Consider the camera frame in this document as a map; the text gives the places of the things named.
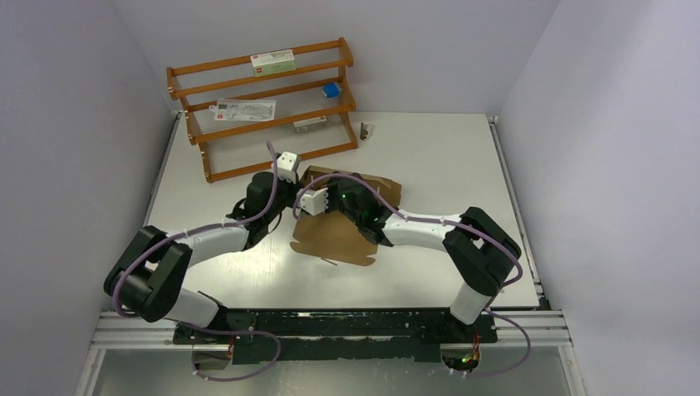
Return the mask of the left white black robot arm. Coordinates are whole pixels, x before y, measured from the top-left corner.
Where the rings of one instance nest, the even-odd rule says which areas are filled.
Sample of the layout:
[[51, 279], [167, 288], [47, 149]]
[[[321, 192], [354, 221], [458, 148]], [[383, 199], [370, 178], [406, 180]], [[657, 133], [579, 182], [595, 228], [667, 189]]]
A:
[[226, 308], [201, 292], [183, 289], [187, 269], [226, 253], [255, 247], [269, 233], [269, 225], [301, 189], [291, 171], [280, 176], [258, 172], [246, 196], [218, 224], [193, 229], [181, 237], [168, 236], [152, 225], [140, 229], [108, 273], [103, 289], [120, 306], [152, 323], [161, 319], [195, 325], [206, 342], [227, 335]]

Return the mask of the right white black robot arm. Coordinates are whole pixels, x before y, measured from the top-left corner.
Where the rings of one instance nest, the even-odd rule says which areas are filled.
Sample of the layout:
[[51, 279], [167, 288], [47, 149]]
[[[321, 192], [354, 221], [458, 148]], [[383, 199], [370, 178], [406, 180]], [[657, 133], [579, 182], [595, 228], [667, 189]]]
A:
[[445, 252], [463, 283], [445, 321], [447, 335], [464, 342], [477, 329], [477, 317], [507, 283], [522, 250], [481, 208], [462, 214], [432, 216], [414, 214], [384, 205], [358, 181], [347, 178], [328, 187], [329, 210], [349, 219], [369, 242], [387, 247], [415, 246]]

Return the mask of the brown cardboard box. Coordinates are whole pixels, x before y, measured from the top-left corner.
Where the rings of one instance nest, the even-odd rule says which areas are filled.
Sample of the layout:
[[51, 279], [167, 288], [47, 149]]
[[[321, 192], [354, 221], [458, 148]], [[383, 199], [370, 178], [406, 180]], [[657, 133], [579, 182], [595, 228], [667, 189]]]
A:
[[[304, 186], [314, 179], [332, 172], [349, 174], [349, 171], [309, 166], [301, 182]], [[360, 174], [388, 203], [398, 207], [401, 202], [402, 185], [387, 177]], [[346, 263], [355, 266], [370, 266], [376, 259], [378, 247], [368, 242], [357, 227], [343, 214], [334, 211], [329, 214], [302, 217], [296, 222], [292, 234], [291, 249], [299, 254], [317, 257], [327, 262]]]

